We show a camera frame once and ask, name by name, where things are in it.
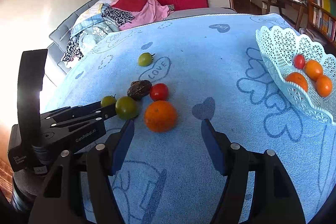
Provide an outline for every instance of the dried fruit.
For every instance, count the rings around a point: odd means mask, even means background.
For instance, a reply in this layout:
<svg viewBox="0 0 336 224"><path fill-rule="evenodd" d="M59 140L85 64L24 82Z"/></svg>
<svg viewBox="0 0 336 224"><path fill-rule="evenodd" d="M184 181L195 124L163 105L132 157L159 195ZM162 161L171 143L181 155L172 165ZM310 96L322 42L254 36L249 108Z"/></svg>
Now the dried fruit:
<svg viewBox="0 0 336 224"><path fill-rule="evenodd" d="M152 83L148 80L134 81L127 90L127 96L139 101L142 97L149 94L152 88Z"/></svg>

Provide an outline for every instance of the fruit basket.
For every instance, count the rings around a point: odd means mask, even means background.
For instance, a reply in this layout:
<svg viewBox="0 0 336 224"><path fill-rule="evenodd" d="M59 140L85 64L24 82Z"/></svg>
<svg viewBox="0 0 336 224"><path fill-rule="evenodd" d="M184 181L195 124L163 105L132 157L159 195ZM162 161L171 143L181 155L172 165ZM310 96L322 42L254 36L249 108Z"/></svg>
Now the fruit basket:
<svg viewBox="0 0 336 224"><path fill-rule="evenodd" d="M313 42L305 34L297 36L290 28L283 30L274 26L269 30L262 26L260 30L256 30L256 40L266 69L285 97L312 119L336 125L333 118L336 115L336 58L325 54L320 43ZM293 58L297 54L302 54L306 60L316 60L322 65L324 74L333 83L333 90L328 97L320 97L315 90L315 82L303 70L293 66ZM286 76L294 71L305 77L308 92L295 83L285 81Z"/></svg>

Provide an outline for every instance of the denim jacket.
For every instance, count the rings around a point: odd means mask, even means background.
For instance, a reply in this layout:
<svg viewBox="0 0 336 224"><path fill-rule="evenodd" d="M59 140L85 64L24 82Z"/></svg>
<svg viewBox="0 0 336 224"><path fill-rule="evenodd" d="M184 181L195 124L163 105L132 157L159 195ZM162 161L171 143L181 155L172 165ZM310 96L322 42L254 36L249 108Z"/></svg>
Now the denim jacket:
<svg viewBox="0 0 336 224"><path fill-rule="evenodd" d="M101 13L108 7L109 5L104 3L103 6L101 7ZM78 35L80 32L84 31L85 29L92 27L95 24L104 22L103 17L101 14L94 15L92 17L89 17L82 21L81 23L78 23L76 26L74 26L71 30L71 36L70 39Z"/></svg>

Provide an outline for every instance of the pink blanket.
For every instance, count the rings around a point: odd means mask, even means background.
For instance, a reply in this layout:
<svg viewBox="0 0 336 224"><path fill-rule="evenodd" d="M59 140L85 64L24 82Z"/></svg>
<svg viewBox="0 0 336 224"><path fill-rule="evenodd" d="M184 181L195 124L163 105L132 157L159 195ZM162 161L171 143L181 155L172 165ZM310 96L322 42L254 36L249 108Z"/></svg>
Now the pink blanket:
<svg viewBox="0 0 336 224"><path fill-rule="evenodd" d="M148 23L164 20L169 15L168 6L161 6L157 0L147 0L147 3L140 12L130 12L134 15L131 22L121 25L119 29L127 30L133 27L145 25Z"/></svg>

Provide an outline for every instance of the wooden table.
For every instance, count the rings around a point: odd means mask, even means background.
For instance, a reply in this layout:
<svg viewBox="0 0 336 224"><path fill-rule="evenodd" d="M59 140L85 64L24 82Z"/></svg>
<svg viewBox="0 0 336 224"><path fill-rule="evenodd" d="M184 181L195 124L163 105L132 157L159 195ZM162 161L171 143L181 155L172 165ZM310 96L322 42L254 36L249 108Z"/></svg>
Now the wooden table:
<svg viewBox="0 0 336 224"><path fill-rule="evenodd" d="M303 3L296 2L294 0L277 0L277 2L279 4L279 14L283 17L284 20L289 21L289 23L292 23L294 25L295 30L299 31L300 23L301 23L301 20L302 20L302 16L303 16L304 13L305 14L308 13L307 5L305 5ZM272 4L272 0L268 0L267 1L266 14L269 14L269 9L270 9L271 4ZM297 18L296 18L296 22L294 22L293 20L291 20L286 15L282 14L281 6L284 7L285 4L290 5L295 10L299 11L299 13L297 15Z"/></svg>

